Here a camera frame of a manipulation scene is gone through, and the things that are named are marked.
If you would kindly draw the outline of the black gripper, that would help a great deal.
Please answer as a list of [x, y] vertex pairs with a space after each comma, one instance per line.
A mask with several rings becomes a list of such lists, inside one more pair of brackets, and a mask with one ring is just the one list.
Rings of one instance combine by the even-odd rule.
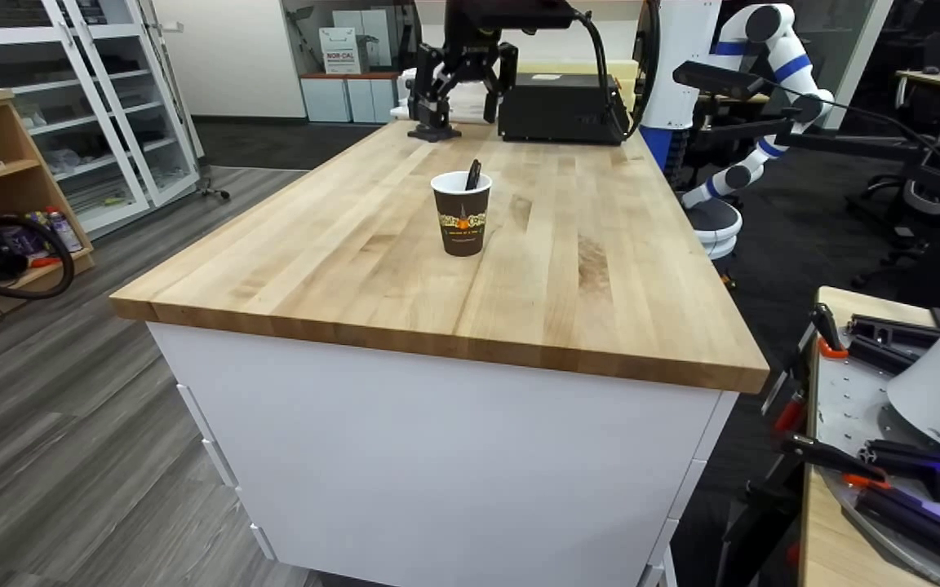
[[514, 86], [517, 50], [500, 30], [454, 24], [442, 30], [442, 53], [423, 50], [418, 60], [418, 86], [447, 99], [447, 74], [486, 77], [486, 123], [496, 120], [500, 99]]

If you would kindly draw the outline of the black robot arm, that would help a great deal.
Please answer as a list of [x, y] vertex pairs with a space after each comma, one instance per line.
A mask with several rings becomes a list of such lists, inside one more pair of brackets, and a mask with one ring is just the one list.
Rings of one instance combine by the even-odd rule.
[[598, 74], [605, 74], [603, 41], [588, 12], [567, 0], [447, 0], [442, 41], [419, 45], [406, 111], [415, 138], [447, 141], [451, 102], [447, 96], [461, 82], [479, 82], [486, 87], [481, 118], [492, 120], [500, 102], [514, 86], [517, 50], [503, 40], [505, 30], [537, 31], [567, 30], [580, 24], [595, 40]]

